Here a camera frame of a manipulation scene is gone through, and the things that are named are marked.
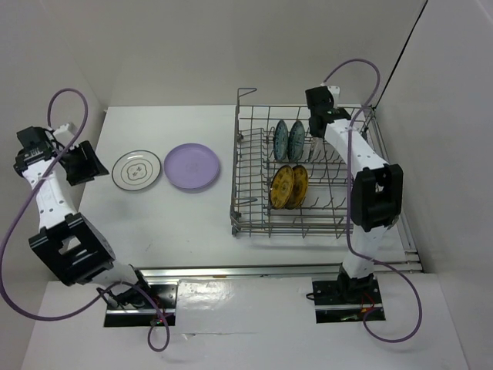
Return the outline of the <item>white plate with rings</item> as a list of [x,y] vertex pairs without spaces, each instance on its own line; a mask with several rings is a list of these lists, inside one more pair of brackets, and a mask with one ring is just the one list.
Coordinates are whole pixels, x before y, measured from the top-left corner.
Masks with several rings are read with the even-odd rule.
[[161,177],[159,157],[148,150],[135,150],[122,155],[113,165],[113,183],[124,191],[141,191],[154,185]]

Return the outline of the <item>white plate floral rim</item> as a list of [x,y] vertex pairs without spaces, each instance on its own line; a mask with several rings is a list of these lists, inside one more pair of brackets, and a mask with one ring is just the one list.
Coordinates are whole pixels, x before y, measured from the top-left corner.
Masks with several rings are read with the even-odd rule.
[[324,139],[320,137],[312,137],[310,141],[308,161],[311,163],[320,161],[324,158],[324,154]]

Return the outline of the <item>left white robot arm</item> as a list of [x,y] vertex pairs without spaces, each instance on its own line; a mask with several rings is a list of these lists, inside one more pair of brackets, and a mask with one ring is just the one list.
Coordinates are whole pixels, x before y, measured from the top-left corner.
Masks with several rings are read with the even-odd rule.
[[64,285],[108,287],[127,281],[125,299],[144,307],[151,301],[152,288],[142,273],[116,260],[109,242],[72,201],[71,187],[108,174],[89,141],[69,143],[75,134],[73,123],[58,129],[30,126],[17,133],[22,148],[13,168],[30,187],[39,188],[39,232],[29,238],[29,246]]

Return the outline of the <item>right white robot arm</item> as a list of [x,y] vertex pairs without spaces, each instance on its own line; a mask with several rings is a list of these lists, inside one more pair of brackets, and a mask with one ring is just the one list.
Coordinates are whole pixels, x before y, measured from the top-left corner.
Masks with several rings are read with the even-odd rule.
[[381,241],[399,218],[404,172],[400,165],[380,157],[354,128],[356,115],[336,106],[326,86],[305,91],[310,112],[308,158],[321,155],[330,144],[347,167],[348,254],[337,276],[339,299],[354,303],[367,293],[374,279],[375,258]]

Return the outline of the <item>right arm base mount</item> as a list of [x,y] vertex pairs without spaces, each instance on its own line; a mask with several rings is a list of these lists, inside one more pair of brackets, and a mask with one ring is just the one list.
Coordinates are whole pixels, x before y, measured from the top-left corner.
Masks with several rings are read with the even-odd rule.
[[376,278],[367,288],[349,293],[347,297],[341,292],[337,281],[314,280],[312,291],[306,299],[314,303],[316,323],[349,323],[363,321],[366,313],[368,321],[385,321],[383,300]]

